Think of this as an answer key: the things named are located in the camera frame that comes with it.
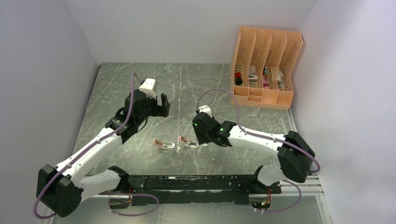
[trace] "cable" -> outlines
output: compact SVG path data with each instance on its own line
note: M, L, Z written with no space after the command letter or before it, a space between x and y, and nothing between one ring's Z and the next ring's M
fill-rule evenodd
M143 125L143 127L141 127L141 129L139 130L139 131L141 131L142 129L144 129L144 127L146 126L146 124L147 124L147 119L146 119L146 122L144 122L144 125Z
M132 112L132 107L133 107L133 101L134 101L134 76L138 77L137 74L135 72L131 73L131 100L129 102L129 110L128 110L128 114L127 114L127 118L125 119L124 123L122 123L122 125L120 127L118 127L117 129L115 129L114 131L110 132L109 134L101 137L99 139L99 141L103 141L104 139L112 136L113 134L117 133L120 129L122 129L128 122L129 117L131 116L131 112ZM39 193L38 197L36 198L36 201L33 205L33 215L36 218L39 219L47 219L47 218L52 218L56 215L56 212L49 215L49 216L41 216L37 213L37 206L38 203L41 201L42 197L44 196L44 193L47 191L47 189L50 187L50 185L56 180L56 178L58 178L65 170L67 170L68 168L71 168L72 165L78 161L86 152L88 152L92 147L94 147L96 144L98 144L98 141L95 141L93 143L91 143L89 146L87 146L87 148L85 148L81 153L79 153L73 160L71 160L69 162L68 165L66 165L65 167L63 167L59 172L57 172L51 179L50 181L44 186L44 188L41 190L41 192Z
M221 89L221 88L216 88L216 89L211 89L211 90L208 90L208 91L204 92L204 93L201 95L201 97L199 98L198 102L197 102L197 107L196 107L196 111L197 111L197 112L199 112L199 103L201 102L202 97L204 97L205 94L207 94L207 93L209 93L209 92L211 92L211 91L215 91L215 90L224 91L224 92L228 93L228 94L234 99L235 104L236 104L236 108L237 108L237 112L236 112L236 123L237 123L237 125L238 125L238 127L239 127L239 129L240 129L241 131L243 131L243 132L246 133L246 134L250 134L250 135L252 135L252 136L255 136L255 137L259 137L259 138L263 138L263 139L268 139L268 140L275 140L275 141L277 141L277 142L281 142L281 143L283 143L283 144L286 144L286 145L288 145L288 146L290 146L290 147L295 148L295 149L298 150L299 152L301 152L301 153L303 153L304 155L308 156L308 158L310 158L310 159L316 164L317 169L311 171L312 173L316 173L316 172L319 172L319 171L320 171L319 162L318 162L311 154L309 154L308 152L304 151L302 148L300 148L300 147L298 147L298 146L296 146L296 145L294 145L294 144L292 144L292 143L290 143L290 142L286 142L286 141L284 141L284 140L281 140L281 139L277 139L277 138L272 139L272 138L269 137L269 136L265 136L265 135L261 135L261 134L256 134L256 133L247 132L245 129L243 129L243 127L240 125L240 121L239 121L239 116L240 116L240 115L239 115L239 104L238 104L238 100L237 100L236 97L235 97L230 91L228 91L228 90ZM300 189L295 183L293 183L293 182L291 182L291 181L288 181L288 180L283 180L283 181L284 181L284 182L287 182L287 183L290 183L291 185L293 185L293 186L295 186L295 187L297 188L297 190L298 190L298 199L296 200L296 202L294 202L292 205L290 205L290 206L288 206L288 207L286 207L286 208L279 209L279 210L269 210L269 211L265 211L265 212L270 212L270 213L283 212L283 211L286 211L286 210L289 210L289 209L293 208L294 206L296 206L296 205L300 202L301 196L302 196L302 194L301 194L301 189Z
M125 194L125 193L116 193L116 192L111 192L111 191L105 191L104 193L112 194L112 195L125 195L125 196L132 195L133 197L151 197L151 198L153 198L153 199L155 199L157 201L157 205L150 211L146 211L146 212L143 212L143 213L140 213L140 214L124 214L124 213L118 213L118 212L114 211L111 208L110 200L109 200L109 202L108 202L109 212L111 212L111 213L113 213L115 215L118 215L118 216L127 216L127 217L144 216L144 215L147 215L147 214L155 211L158 208L158 206L160 205L160 201L158 200L158 197L156 197L154 195L149 195L149 194Z
M144 83L145 79L140 79L137 75L136 75L137 81L139 81L140 85Z
M132 203L132 187L131 186L129 186L129 193L130 193L130 195L128 196L128 202Z
M297 184L295 184L295 183L293 183L291 181L288 181L288 180L283 180L283 182L287 182L287 183L289 183L289 184L291 184L291 185L293 185L294 187L297 188L297 190L298 190L298 199L292 205L290 205L290 206L288 206L286 208L278 209L278 210L267 210L267 211L263 211L263 212L266 212L266 213L283 212L283 211L286 211L286 210L289 210L289 209L293 208L294 206L296 206L300 202L302 194L301 194L301 189L297 186Z
M309 154L308 152L304 151L302 148L300 148L300 147L298 147L298 146L296 146L296 145L294 145L294 144L292 144L292 143L290 143L290 142L284 141L284 140L282 140L282 139L277 139L277 138L272 139L272 138L269 137L269 136L265 136L265 135L261 135L261 134L257 134L257 133L252 133L252 132L247 132L245 129L243 129L243 127L240 125L240 121L239 121L239 104L238 104L238 100L237 100L237 99L235 98L235 96L234 96L232 93L230 93L230 91L228 91L228 90L216 88L216 89L211 89L211 90L208 90L208 91L204 92L204 93L202 94L202 96L199 98L198 102L197 102L196 111L199 111L199 103L201 102L202 97L204 97L205 94L207 94L207 93L209 93L209 92L211 92L211 91L214 91L214 90L224 91L224 92L230 94L230 96L234 99L235 104L236 104L236 109L237 109L237 110L236 110L236 111L237 111L237 112L236 112L236 124L238 125L238 127L239 127L239 129L240 129L241 131L243 131L243 132L246 133L246 134L250 134L250 135L252 135L252 136L255 136L255 137L259 137L259 138L263 138L263 139L268 139L268 140L275 140L275 141L277 141L277 142L281 142L281 143L283 143L283 144L285 144L285 145L288 145L288 146L290 146L290 147L292 147L292 148L295 148L296 150L298 150L299 152L301 152L302 154L304 154L304 155L306 155L308 158L310 158L310 159L316 164L317 169L312 170L311 173L316 173L316 172L319 172L319 171L320 171L319 162L318 162L311 154Z

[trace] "gray marble tabletop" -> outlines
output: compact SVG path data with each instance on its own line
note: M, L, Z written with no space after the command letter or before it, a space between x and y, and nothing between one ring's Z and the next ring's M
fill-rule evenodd
M184 147L179 135L196 140L192 119L195 105L203 92L230 87L229 64L184 63L103 63L99 69L73 153L87 144L124 105L130 90L130 74L158 81L157 95L165 93L171 104L167 118L149 118L144 129L123 146L113 150L89 175L117 165L130 175L231 175L252 174L259 165L269 165L269 154L243 147ZM236 106L224 92L208 93L201 105L209 105L215 118L235 121ZM287 111L247 107L240 108L242 125L268 133L292 130ZM174 142L174 149L160 149L153 140Z

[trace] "purple cable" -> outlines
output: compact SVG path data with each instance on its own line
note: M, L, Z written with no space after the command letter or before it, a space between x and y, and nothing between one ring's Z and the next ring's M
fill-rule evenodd
M245 129L243 129L243 127L240 125L240 121L239 121L239 104L238 104L238 101L237 101L237 99L235 98L235 96L234 96L232 93L230 93L230 91L228 91L228 90L216 88L216 89L211 89L211 90L208 90L208 91L204 92L204 93L202 94L202 96L199 98L198 102L197 102L197 108L196 108L197 111L199 110L199 103L201 102L202 97L204 97L205 94L207 94L207 93L209 93L209 92L211 92L211 91L215 91L215 90L224 91L224 92L230 94L230 96L234 99L235 104L236 104L236 111L237 111L237 112L236 112L236 123L237 123L237 125L238 125L238 127L239 127L239 129L240 129L241 131L243 131L243 132L246 133L246 134L250 134L250 135L252 135L252 136L255 136L255 137L259 137L259 138L263 138L263 139L268 139L268 140L273 140L273 139L272 139L271 137L269 137L269 136L265 136L265 135L261 135L261 134L256 134L256 133L252 133L252 132L247 132ZM281 142L281 143L286 144L286 145L288 145L288 146L290 146L290 147L292 147L292 148L295 148L296 150L298 150L299 152L301 152L302 154L304 154L304 155L306 155L308 158L310 158L310 159L316 164L316 166L317 166L317 169L312 170L311 173L316 173L316 172L319 172L319 171L320 171L319 162L318 162L311 154L309 154L308 152L304 151L302 148L300 148L300 147L298 147L298 146L296 146L296 145L294 145L294 144L292 144L292 143L290 143L290 142L287 142L287 141L284 141L284 140L281 140L281 139L277 139L277 138L275 138L275 141Z
M129 102L129 110L128 110L128 114L127 114L127 118L125 119L124 123L122 123L122 125L115 129L114 131L110 132L109 134L101 137L99 140L102 141L110 136L112 136L114 133L118 132L120 129L122 129L128 122L129 117L131 116L131 111L132 111L132 107L133 107L133 102L134 102L134 76L138 77L137 74L135 72L131 73L131 100ZM44 195L44 193L47 191L47 189L50 187L50 185L56 180L56 178L58 176L60 176L65 170L67 170L68 168L71 168L71 166L77 161L79 160L79 158L81 158L86 152L88 152L92 147L94 147L96 144L98 144L97 141L91 143L87 148L85 148L81 153L79 153L73 160L70 161L69 165L66 165L65 167L63 167L59 172L57 172L54 177L52 177L50 179L50 181L44 186L44 188L41 190L40 194L38 195L38 197L36 198L36 201L33 205L33 215L36 218L39 219L47 219L47 218L52 218L56 215L56 213L51 214L49 216L41 216L37 213L37 206L38 203L41 201L42 196Z
M160 205L160 201L154 195L149 195L149 194L125 194L125 193L116 193L116 192L111 192L111 191L105 191L104 193L112 194L112 195L125 195L125 196L132 196L132 197L152 197L153 199L155 199L157 201L157 205L150 211L146 211L146 212L143 212L143 213L140 213L140 214L124 214L124 213L118 213L118 212L114 211L111 208L110 200L109 200L109 202L108 202L109 212L111 212L113 214L116 214L118 216L127 216L127 217L144 216L144 215L147 215L147 214L155 211L158 208L158 206Z

